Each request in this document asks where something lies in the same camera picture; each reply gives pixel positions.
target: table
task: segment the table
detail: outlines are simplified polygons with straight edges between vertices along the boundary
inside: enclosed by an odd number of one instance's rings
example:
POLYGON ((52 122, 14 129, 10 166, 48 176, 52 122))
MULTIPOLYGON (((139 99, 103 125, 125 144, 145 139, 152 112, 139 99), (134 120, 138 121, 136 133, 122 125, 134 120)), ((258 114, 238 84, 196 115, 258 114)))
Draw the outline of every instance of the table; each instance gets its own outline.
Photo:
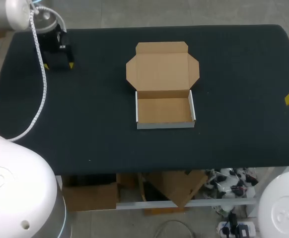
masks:
MULTIPOLYGON (((280 26, 88 29, 69 37, 74 68, 48 71, 46 105, 18 141, 55 174, 289 166, 289 39, 280 26), (125 65, 138 42, 152 41, 185 41, 200 62, 195 128, 136 129, 125 65)), ((41 94, 32 36, 18 33, 0 74, 0 135, 23 132, 41 94)))

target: floor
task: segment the floor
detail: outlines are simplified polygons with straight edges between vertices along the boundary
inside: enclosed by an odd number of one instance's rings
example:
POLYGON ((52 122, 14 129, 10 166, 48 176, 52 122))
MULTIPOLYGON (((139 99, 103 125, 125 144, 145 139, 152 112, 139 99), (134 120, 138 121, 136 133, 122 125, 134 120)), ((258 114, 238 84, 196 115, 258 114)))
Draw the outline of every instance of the floor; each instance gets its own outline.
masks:
MULTIPOLYGON (((54 10, 68 28, 178 25, 278 24, 289 36, 289 0, 54 0, 54 10)), ((0 69, 13 34, 0 39, 0 69)), ((159 224, 177 219, 196 238, 215 238, 219 216, 211 208, 186 213, 143 216, 140 210, 80 212, 73 215, 73 238, 153 237, 159 224)), ((172 224, 160 237, 189 234, 172 224)))

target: cardboard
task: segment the cardboard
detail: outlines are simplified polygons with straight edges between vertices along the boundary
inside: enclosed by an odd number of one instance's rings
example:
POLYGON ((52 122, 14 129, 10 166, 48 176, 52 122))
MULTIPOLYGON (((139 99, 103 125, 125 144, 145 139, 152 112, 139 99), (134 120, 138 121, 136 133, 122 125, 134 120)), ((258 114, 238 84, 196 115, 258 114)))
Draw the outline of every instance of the cardboard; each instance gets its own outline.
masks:
POLYGON ((62 176, 62 193, 70 212, 116 209, 118 189, 110 184, 73 186, 71 176, 62 176))
MULTIPOLYGON (((147 202, 146 196, 145 196, 145 188, 144 188, 144 181, 143 176, 141 173, 138 173, 138 182, 139 182, 139 190, 140 195, 144 202, 147 202)), ((146 208, 143 209, 143 213, 146 216, 151 215, 160 215, 160 214, 170 214, 170 213, 179 213, 179 212, 186 212, 188 211, 188 208, 180 208, 180 207, 164 207, 164 208, 146 208)))
POLYGON ((126 65, 126 78, 137 90, 137 128, 194 127, 190 88, 199 77, 199 62, 185 42, 138 43, 126 65))
POLYGON ((192 199, 208 179, 200 170, 146 173, 143 176, 180 208, 192 199))

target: electrical wires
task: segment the electrical wires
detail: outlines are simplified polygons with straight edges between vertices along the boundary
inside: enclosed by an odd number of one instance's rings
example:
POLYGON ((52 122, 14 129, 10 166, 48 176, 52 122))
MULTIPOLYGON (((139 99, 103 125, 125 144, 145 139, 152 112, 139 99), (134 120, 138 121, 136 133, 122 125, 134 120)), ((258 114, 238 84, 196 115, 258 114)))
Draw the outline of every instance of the electrical wires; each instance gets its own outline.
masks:
POLYGON ((191 238, 195 238, 194 232, 193 232, 185 223, 183 223, 183 222, 181 222, 181 221, 178 221, 178 220, 169 220, 169 221, 163 222, 163 223, 158 227, 158 229, 156 230, 153 238, 158 238, 159 235, 161 234, 161 232, 163 231, 163 229, 166 227, 166 225, 167 225, 168 223, 171 223, 171 222, 182 224, 182 225, 185 226, 185 227, 187 228, 187 230, 189 231, 190 237, 191 237, 191 238))
POLYGON ((31 14, 30 14, 30 26, 31 26, 31 30, 32 30, 32 35, 33 35, 33 39, 34 39, 34 44, 35 44, 37 57, 39 59, 39 64, 40 64, 40 68, 41 68, 41 72, 42 72, 43 95, 42 95, 42 100, 41 100, 41 104, 40 104, 39 110, 37 111, 36 115, 34 116, 30 126, 22 134, 20 134, 19 136, 15 137, 15 138, 12 138, 12 139, 8 139, 8 141, 11 141, 11 142, 15 142, 15 141, 21 139, 27 133, 29 133, 29 131, 33 128, 33 126, 35 125, 37 119, 39 118, 39 116, 40 116, 40 114, 42 112, 42 109, 44 107, 45 100, 46 100, 46 94, 47 94, 46 74, 45 74, 43 59, 42 59, 42 55, 41 55, 41 51, 40 51, 40 44, 39 44, 39 40, 38 40, 37 35, 36 35, 36 29, 35 29, 35 25, 34 25, 34 11, 31 11, 31 14))
POLYGON ((36 34, 36 28, 35 28, 35 24, 34 24, 34 15, 39 13, 39 10, 43 10, 43 11, 47 11, 51 14, 54 14, 56 16, 56 18, 61 22, 61 28, 64 32, 67 32, 66 29, 66 25, 64 20, 62 19, 62 17, 54 10, 45 7, 45 6, 34 6, 33 2, 32 2, 32 8, 33 10, 31 11, 30 14, 30 27, 31 27, 31 31, 32 31, 32 35, 33 35, 33 39, 34 39, 34 44, 35 44, 35 49, 36 49, 36 53, 37 53, 37 57, 39 59, 39 64, 40 64, 40 68, 41 68, 41 72, 42 72, 42 79, 43 79, 43 95, 42 95, 42 100, 41 100, 41 104, 40 107, 36 113, 36 115, 34 116, 30 126, 20 135, 18 135, 15 138, 12 139, 8 139, 8 141, 10 142, 15 142, 19 139, 21 139, 22 137, 24 137, 27 133, 29 133, 29 131, 33 128, 33 126, 35 125, 37 119, 39 118, 42 109, 44 107, 45 104, 45 100, 46 100, 46 94, 47 94, 47 80, 46 80, 46 74, 45 74, 45 69, 44 69, 44 63, 43 63, 43 59, 42 59, 42 55, 41 55, 41 51, 40 51, 40 44, 39 44, 39 40, 36 34))

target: yellow part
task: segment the yellow part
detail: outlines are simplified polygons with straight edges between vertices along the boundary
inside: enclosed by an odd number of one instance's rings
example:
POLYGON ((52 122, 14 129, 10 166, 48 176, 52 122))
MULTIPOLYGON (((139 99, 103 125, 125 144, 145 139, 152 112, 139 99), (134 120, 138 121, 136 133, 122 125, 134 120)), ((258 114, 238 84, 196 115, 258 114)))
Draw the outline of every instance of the yellow part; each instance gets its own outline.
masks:
POLYGON ((286 105, 289 106, 289 93, 288 93, 288 95, 285 97, 285 102, 286 102, 286 105))

